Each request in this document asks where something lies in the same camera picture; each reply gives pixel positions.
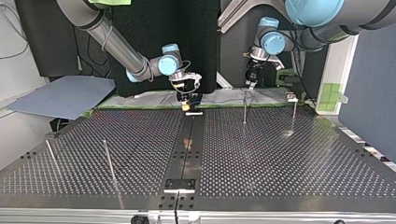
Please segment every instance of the green tape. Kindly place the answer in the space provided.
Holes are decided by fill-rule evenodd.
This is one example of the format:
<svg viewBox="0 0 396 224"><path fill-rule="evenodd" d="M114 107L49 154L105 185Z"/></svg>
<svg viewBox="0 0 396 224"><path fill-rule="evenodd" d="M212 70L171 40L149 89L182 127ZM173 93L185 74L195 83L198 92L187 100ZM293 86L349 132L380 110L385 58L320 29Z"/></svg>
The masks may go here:
<svg viewBox="0 0 396 224"><path fill-rule="evenodd" d="M132 0L90 0L90 3L100 3L109 6L131 5Z"/></svg>
<svg viewBox="0 0 396 224"><path fill-rule="evenodd" d="M320 103L318 111L333 112L337 108L337 103L340 101L341 84L339 83L324 83L322 93L320 95Z"/></svg>

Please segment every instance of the white wall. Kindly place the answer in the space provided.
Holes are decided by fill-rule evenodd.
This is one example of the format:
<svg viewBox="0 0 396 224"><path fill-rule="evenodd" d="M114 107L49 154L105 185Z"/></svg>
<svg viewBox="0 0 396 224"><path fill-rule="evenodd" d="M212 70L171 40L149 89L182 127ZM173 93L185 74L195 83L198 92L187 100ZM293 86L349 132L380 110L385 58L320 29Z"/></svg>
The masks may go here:
<svg viewBox="0 0 396 224"><path fill-rule="evenodd" d="M13 0L0 1L15 8ZM21 29L15 16L8 9L2 9L18 29ZM0 13L0 58L21 52L25 45L26 42ZM45 79L38 74L30 49L21 56L0 60L0 169L39 145L50 131L50 118L4 109L16 98L45 84Z"/></svg>

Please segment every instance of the white panel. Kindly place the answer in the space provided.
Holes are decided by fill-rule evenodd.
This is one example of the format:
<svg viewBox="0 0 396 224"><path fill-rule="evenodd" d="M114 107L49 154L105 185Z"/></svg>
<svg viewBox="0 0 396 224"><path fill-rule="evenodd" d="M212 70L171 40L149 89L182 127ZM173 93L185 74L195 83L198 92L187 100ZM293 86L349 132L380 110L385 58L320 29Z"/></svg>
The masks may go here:
<svg viewBox="0 0 396 224"><path fill-rule="evenodd" d="M2 0L15 8L13 0ZM1 7L13 24L21 29L17 18ZM0 58L21 52L26 42L16 33L3 14L0 13ZM15 95L34 90L45 85L43 77L38 74L32 52L28 49L21 56L0 60L0 101Z"/></svg>
<svg viewBox="0 0 396 224"><path fill-rule="evenodd" d="M26 151L38 146L51 131L52 118L0 112L0 170L15 161Z"/></svg>
<svg viewBox="0 0 396 224"><path fill-rule="evenodd" d="M345 92L358 40L359 36L355 35L340 43L330 45L323 78L320 83L317 105L320 104L322 88L325 83L339 83L341 84L341 93ZM341 103L338 103L335 112L317 112L320 115L338 115L340 107Z"/></svg>

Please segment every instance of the metal breadboard table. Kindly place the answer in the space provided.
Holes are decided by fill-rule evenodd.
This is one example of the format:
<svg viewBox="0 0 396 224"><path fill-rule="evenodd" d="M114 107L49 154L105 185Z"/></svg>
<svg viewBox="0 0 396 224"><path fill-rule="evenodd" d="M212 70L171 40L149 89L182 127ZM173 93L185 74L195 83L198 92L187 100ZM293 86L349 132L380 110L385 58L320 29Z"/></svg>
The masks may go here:
<svg viewBox="0 0 396 224"><path fill-rule="evenodd" d="M396 214L395 173L328 120L307 108L293 119L292 111L250 108L246 124L243 108L207 109L198 117L97 111L51 139L51 150L43 143L1 171L0 207L171 217L175 211L181 217L191 211ZM169 180L193 180L194 192L165 193Z"/></svg>

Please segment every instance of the blue-gray sheet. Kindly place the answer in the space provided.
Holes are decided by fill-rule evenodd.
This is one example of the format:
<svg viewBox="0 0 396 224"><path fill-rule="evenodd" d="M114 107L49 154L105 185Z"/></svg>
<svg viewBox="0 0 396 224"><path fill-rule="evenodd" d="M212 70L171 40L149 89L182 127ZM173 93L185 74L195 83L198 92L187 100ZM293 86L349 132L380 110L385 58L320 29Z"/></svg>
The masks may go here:
<svg viewBox="0 0 396 224"><path fill-rule="evenodd" d="M114 88L114 81L106 78L62 77L7 108L53 118L77 119L97 106Z"/></svg>

